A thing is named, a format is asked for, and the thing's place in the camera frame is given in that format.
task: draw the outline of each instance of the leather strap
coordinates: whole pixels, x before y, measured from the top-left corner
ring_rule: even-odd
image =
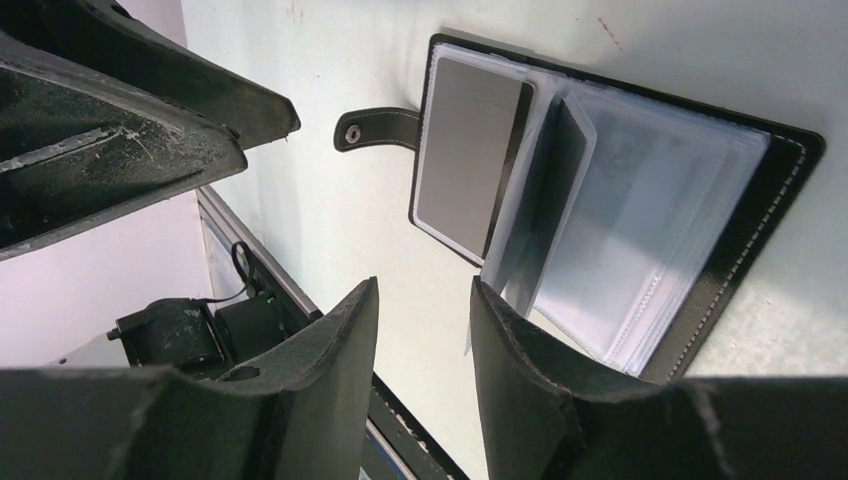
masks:
[[[375,145],[418,148],[418,112],[405,108],[369,108],[339,118],[333,145],[340,152]]]

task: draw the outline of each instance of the white stitching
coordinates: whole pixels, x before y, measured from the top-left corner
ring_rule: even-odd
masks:
[[[704,325],[707,323],[707,320],[710,318],[710,315],[712,315],[713,311],[715,310],[716,304],[727,291],[727,287],[728,285],[730,285],[730,281],[733,280],[734,275],[736,275],[736,271],[739,269],[739,265],[742,264],[742,262],[745,260],[745,257],[747,257],[748,253],[751,251],[751,245],[753,245],[753,242],[757,240],[757,237],[760,236],[760,232],[763,231],[763,228],[765,228],[766,224],[771,219],[771,215],[774,212],[774,208],[783,200],[783,196],[787,191],[787,187],[795,180],[795,176],[798,175],[798,172],[801,170],[801,165],[803,165],[804,161],[807,159],[807,149],[806,147],[804,147],[804,145],[800,144],[799,142],[796,142],[795,140],[780,135],[772,134],[772,136],[789,142],[795,145],[796,147],[800,148],[801,156],[798,157],[798,161],[795,162],[795,167],[792,169],[792,172],[790,172],[789,176],[786,178],[786,180],[784,180],[784,186],[780,189],[780,192],[777,194],[777,197],[775,197],[774,201],[772,202],[771,208],[769,208],[768,212],[763,215],[763,219],[757,226],[757,230],[753,233],[753,235],[751,235],[751,240],[748,242],[748,245],[744,250],[742,250],[742,253],[739,254],[739,258],[736,259],[736,263],[733,265],[733,268],[731,268],[730,272],[728,272],[727,277],[725,277],[724,283],[722,284],[722,287],[718,290],[718,295],[716,295],[713,299],[713,302],[710,303],[709,308],[707,308],[707,311],[701,318],[700,323],[698,323],[698,327],[695,329],[694,335],[692,335],[692,338],[689,339],[689,342],[683,348],[683,355],[680,355],[680,357],[678,357],[677,363],[674,364],[674,367],[671,369],[671,372],[669,372],[668,377],[666,377],[666,381],[671,380],[671,377],[673,377],[677,370],[680,368],[680,366],[683,365],[683,360],[686,356],[686,352],[688,352],[692,345],[695,343],[695,338],[698,336],[699,333],[701,333],[701,329],[704,328]]]
[[[380,143],[380,144],[383,144],[383,145],[400,145],[400,146],[411,148],[412,150],[415,150],[414,145],[412,145],[410,143],[406,143],[403,140],[369,140],[367,142],[354,143],[353,145],[348,145],[349,148],[347,150],[353,150],[354,148],[364,147],[366,145],[373,145],[375,143]]]
[[[365,115],[357,115],[355,117],[350,117],[350,120],[354,120],[354,119],[357,119],[357,118],[373,117],[374,115],[401,115],[403,117],[414,118],[416,120],[418,120],[418,118],[419,118],[418,115],[412,115],[412,114],[409,114],[409,113],[406,113],[406,112],[373,112],[373,113],[366,113]]]

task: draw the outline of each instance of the black cable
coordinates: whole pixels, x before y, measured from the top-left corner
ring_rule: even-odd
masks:
[[[241,247],[243,255],[244,255],[244,263],[247,264],[247,272],[244,271],[244,267],[241,265],[241,262],[238,258],[239,247]],[[256,274],[256,269],[253,266],[253,262],[251,261],[251,251],[250,247],[247,246],[243,240],[239,240],[235,242],[232,247],[230,247],[230,258],[233,261],[233,267],[235,267],[236,272],[241,277],[244,282],[244,286],[241,287],[241,290],[238,291],[235,295],[227,298],[198,298],[195,299],[195,302],[200,303],[223,303],[229,302],[230,300],[234,300],[238,298],[239,295],[243,294],[250,287],[251,282],[253,281],[253,276]]]

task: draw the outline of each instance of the card holder wallet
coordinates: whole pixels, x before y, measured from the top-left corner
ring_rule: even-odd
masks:
[[[413,149],[413,224],[519,313],[657,383],[685,371],[824,150],[812,132],[443,34],[421,105],[343,115],[336,148],[366,146],[355,129]]]

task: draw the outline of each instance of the metal snap fastener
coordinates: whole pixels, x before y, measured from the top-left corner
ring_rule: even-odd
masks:
[[[345,140],[351,145],[358,142],[361,136],[362,131],[359,130],[359,125],[351,125],[347,128],[347,132],[345,132]]]

